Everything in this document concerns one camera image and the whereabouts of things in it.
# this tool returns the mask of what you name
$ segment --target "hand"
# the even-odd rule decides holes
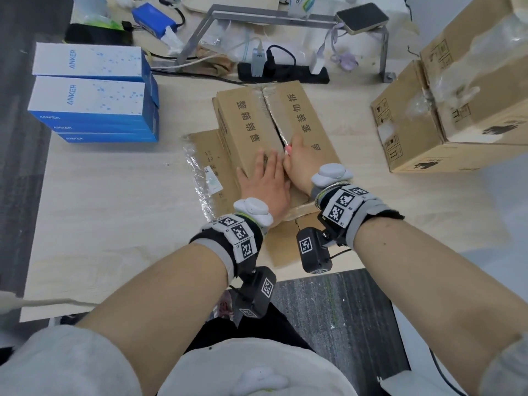
[[[290,208],[290,184],[284,181],[282,159],[273,151],[268,157],[264,169],[264,151],[257,152],[255,171],[248,179],[240,167],[236,169],[238,182],[242,190],[242,198],[255,197],[268,205],[269,213],[273,216],[273,226],[279,225]]]
[[[284,169],[291,181],[307,195],[312,192],[312,176],[324,165],[323,156],[303,145],[303,137],[296,133],[291,139],[291,151],[284,158]]]

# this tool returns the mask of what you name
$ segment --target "gray carpet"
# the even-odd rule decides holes
[[[26,111],[32,53],[36,41],[62,39],[71,7],[71,0],[2,0],[0,9],[0,289],[19,295],[50,137]],[[274,303],[360,395],[383,394],[377,378],[409,368],[390,301],[365,270],[281,282]],[[14,328],[17,317],[0,317],[0,328]]]

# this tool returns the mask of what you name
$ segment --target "gray sleeve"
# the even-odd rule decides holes
[[[34,334],[0,366],[2,396],[142,396],[123,353],[88,329],[60,325]]]
[[[492,361],[480,382],[479,394],[528,395],[528,333]]]

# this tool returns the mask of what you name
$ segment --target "blue battery pack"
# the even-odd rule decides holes
[[[178,25],[174,19],[169,18],[152,4],[146,2],[140,7],[132,9],[132,16],[138,25],[161,39],[165,34],[167,26],[176,32]]]

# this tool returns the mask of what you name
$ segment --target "forearm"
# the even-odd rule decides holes
[[[227,286],[219,257],[189,244],[119,288],[78,326],[115,344],[143,394],[155,395]]]
[[[528,304],[405,221],[370,219],[354,249],[469,394],[477,393],[492,359],[528,331]]]

